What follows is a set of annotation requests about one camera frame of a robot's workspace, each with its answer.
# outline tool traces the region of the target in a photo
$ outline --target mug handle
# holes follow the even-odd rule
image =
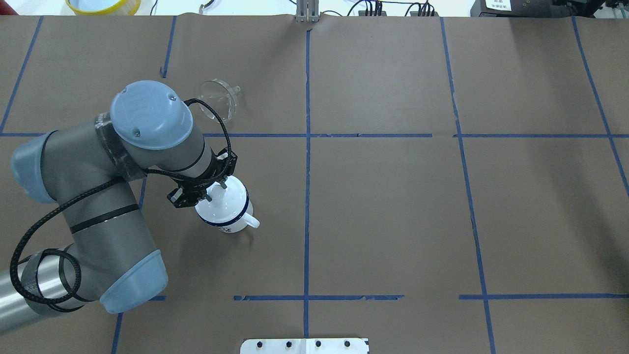
[[[245,220],[245,222],[247,223],[247,225],[253,227],[254,229],[257,229],[258,226],[260,226],[260,222],[258,221],[258,219],[256,219],[255,217],[253,217],[252,215],[249,215],[249,213],[245,213],[242,218]]]

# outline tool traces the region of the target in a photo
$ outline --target electrical cable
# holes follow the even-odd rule
[[[385,4],[404,4],[404,5],[414,4],[414,3],[402,2],[402,1],[386,1],[386,0],[378,0],[378,1]]]
[[[209,104],[205,103],[204,101],[199,100],[198,98],[191,98],[190,100],[186,100],[184,101],[184,103],[186,104],[186,106],[190,106],[193,103],[199,103],[200,105],[204,106],[205,108],[207,108],[213,115],[214,117],[216,117],[216,120],[221,124],[221,128],[223,129],[223,135],[225,135],[225,140],[227,141],[227,157],[226,159],[231,159],[231,142],[230,142],[230,136],[229,134],[227,134],[227,128],[225,128],[225,123],[223,122],[223,119],[221,119],[221,117],[218,115],[218,113],[216,111],[214,111],[214,109],[212,107],[209,106]],[[220,173],[218,173],[218,175],[211,177],[211,178],[194,178],[194,177],[188,177],[188,176],[184,176],[183,174],[178,174],[178,173],[173,173],[170,171],[162,171],[161,169],[144,169],[144,173],[146,174],[161,174],[162,176],[168,176],[170,178],[172,178],[173,180],[179,180],[179,181],[186,181],[186,182],[193,182],[193,183],[198,183],[198,185],[196,185],[195,187],[199,187],[199,188],[203,188],[203,187],[208,187],[210,185],[212,185],[214,182],[217,182],[219,180],[221,180],[225,173],[227,172],[227,169],[229,167],[229,161],[226,161],[225,165],[223,166],[223,169],[221,170]]]
[[[149,16],[153,16],[153,9],[155,9],[155,7],[157,5],[157,1],[159,1],[159,0],[155,0],[155,4],[153,4],[153,7],[151,8],[151,12],[148,13]]]
[[[335,13],[335,14],[337,14],[337,15],[341,16],[341,17],[343,16],[342,14],[337,13],[337,12],[336,12],[336,11],[334,11],[334,10],[326,10],[326,11],[324,11],[324,12],[322,12],[322,13]]]
[[[184,103],[186,104],[186,106],[190,106],[193,103],[199,103],[200,105],[203,105],[205,108],[207,108],[210,112],[212,112],[212,114],[216,117],[217,121],[221,124],[221,128],[223,129],[223,134],[225,135],[225,140],[227,141],[227,157],[225,159],[227,159],[227,161],[225,161],[225,165],[223,166],[223,170],[216,176],[212,177],[212,178],[207,178],[207,179],[201,179],[201,178],[192,178],[192,177],[188,177],[188,176],[184,176],[182,174],[177,174],[177,173],[173,173],[173,172],[168,172],[168,171],[162,171],[159,169],[144,169],[144,172],[149,174],[149,173],[153,173],[153,174],[161,174],[164,176],[168,176],[171,177],[174,180],[180,180],[180,181],[190,181],[190,182],[194,182],[194,183],[198,183],[198,185],[196,185],[195,187],[207,187],[211,184],[213,184],[216,181],[219,181],[220,179],[224,178],[225,173],[227,172],[227,169],[229,167],[229,159],[231,159],[231,142],[230,142],[230,137],[229,134],[227,133],[227,128],[225,128],[225,123],[223,122],[223,120],[221,119],[221,117],[218,115],[218,113],[216,111],[214,111],[214,109],[212,107],[210,107],[210,105],[208,105],[207,103],[205,103],[204,101],[201,101],[197,98],[191,98],[190,100],[186,100],[184,101]],[[11,279],[11,284],[13,285],[13,288],[15,289],[15,291],[18,292],[18,294],[22,295],[25,299],[33,301],[33,302],[37,302],[39,304],[45,304],[45,305],[55,305],[55,304],[60,304],[66,300],[69,300],[70,298],[72,298],[73,296],[76,295],[76,293],[79,291],[79,287],[81,286],[81,266],[79,264],[79,261],[77,261],[77,259],[72,256],[70,253],[66,252],[66,251],[61,251],[59,249],[45,249],[44,251],[42,251],[42,257],[40,258],[41,260],[46,257],[46,256],[50,256],[50,255],[55,255],[55,256],[59,256],[61,258],[65,258],[68,261],[70,261],[70,264],[72,265],[72,267],[74,268],[74,284],[72,286],[72,288],[68,291],[67,294],[61,296],[61,297],[56,297],[56,298],[48,298],[48,297],[43,297],[43,296],[39,296],[39,295],[35,295],[31,292],[29,292],[27,289],[24,288],[24,285],[22,284],[22,282],[19,279],[19,275],[18,275],[18,265],[20,263],[24,263],[26,261],[26,259],[28,259],[29,257],[27,257],[24,260],[20,261],[20,257],[22,255],[22,252],[24,251],[24,248],[26,247],[26,245],[28,244],[28,241],[31,239],[31,237],[34,235],[35,231],[37,231],[43,224],[45,224],[46,222],[48,222],[50,219],[52,219],[53,217],[55,217],[56,215],[58,215],[59,213],[63,212],[65,209],[73,206],[74,204],[80,202],[81,200],[94,195],[100,191],[104,191],[105,189],[117,184],[117,183],[121,183],[124,182],[125,179],[122,178],[121,176],[119,177],[115,177],[110,181],[107,181],[105,183],[103,183],[102,185],[96,186],[94,188],[91,188],[90,190],[87,190],[79,195],[77,195],[76,197],[70,199],[69,201],[59,205],[57,208],[55,208],[53,211],[49,212],[48,214],[46,214],[44,217],[42,217],[41,219],[39,219],[37,222],[35,222],[27,231],[26,233],[24,233],[24,236],[22,236],[22,238],[19,240],[17,247],[15,247],[15,250],[13,251],[13,255],[11,257],[11,262],[9,264],[9,277]]]
[[[212,5],[216,0],[209,0],[207,4],[201,5],[203,9],[207,9],[210,5]]]
[[[371,14],[373,13],[374,8],[372,7],[372,3],[369,0],[359,0],[357,2],[354,3],[354,5],[350,8],[350,11],[347,11],[347,16],[352,14],[352,10],[360,3],[365,2],[367,4],[369,4],[369,14],[367,14],[367,5],[365,5],[365,15],[366,16],[372,16]]]
[[[420,17],[430,17],[434,15],[435,15],[435,7],[432,6],[428,1],[426,1],[423,4],[423,6],[420,8],[420,12],[418,12],[417,14],[417,16],[420,16]]]
[[[412,3],[410,6],[408,6],[408,9],[406,9],[406,13],[404,14],[404,17],[408,16],[408,13],[411,12],[411,8],[413,6],[417,5],[417,7],[419,8],[419,10],[421,10],[421,4],[420,3]]]
[[[117,183],[121,183],[124,181],[125,181],[124,178],[116,177],[112,179],[111,181],[105,182],[102,185],[96,186],[94,188],[91,188],[90,190],[87,190],[77,195],[76,197],[70,199],[69,201],[59,205],[57,208],[55,208],[55,210],[46,214],[46,216],[39,219],[26,231],[24,236],[22,236],[22,238],[19,240],[17,247],[15,247],[15,251],[13,251],[11,262],[9,264],[9,277],[11,278],[11,284],[13,284],[13,288],[15,288],[15,291],[17,291],[20,295],[22,295],[27,300],[37,302],[39,304],[45,304],[45,305],[60,304],[66,300],[69,300],[74,295],[76,295],[81,285],[81,266],[79,265],[79,261],[77,261],[77,259],[74,258],[74,256],[72,256],[70,253],[66,251],[61,251],[59,249],[46,249],[42,252],[41,259],[43,259],[46,256],[55,255],[55,256],[59,256],[61,258],[67,259],[68,261],[70,261],[70,264],[72,264],[72,267],[74,267],[74,284],[71,290],[64,296],[56,297],[56,298],[48,298],[48,297],[35,295],[24,288],[24,286],[22,285],[22,282],[19,280],[19,275],[18,275],[18,264],[20,262],[19,257],[22,255],[22,252],[24,251],[26,244],[31,239],[35,231],[37,231],[37,229],[39,229],[43,224],[48,222],[50,219],[52,219],[59,213],[63,212],[65,209],[73,206],[77,202],[93,194],[96,194],[100,191],[103,191]]]

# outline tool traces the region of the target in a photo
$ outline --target white mug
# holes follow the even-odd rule
[[[260,226],[258,219],[253,217],[253,204],[249,199],[247,187],[234,177],[225,180],[227,188],[219,183],[208,187],[207,192],[212,201],[201,200],[194,208],[205,223],[216,226],[220,231],[234,233],[251,226]]]

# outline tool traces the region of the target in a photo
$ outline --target label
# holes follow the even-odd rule
[[[500,11],[511,11],[511,0],[485,0],[485,6]]]

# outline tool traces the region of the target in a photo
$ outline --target black device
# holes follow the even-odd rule
[[[553,4],[552,0],[476,0],[471,17],[570,17],[572,3]]]

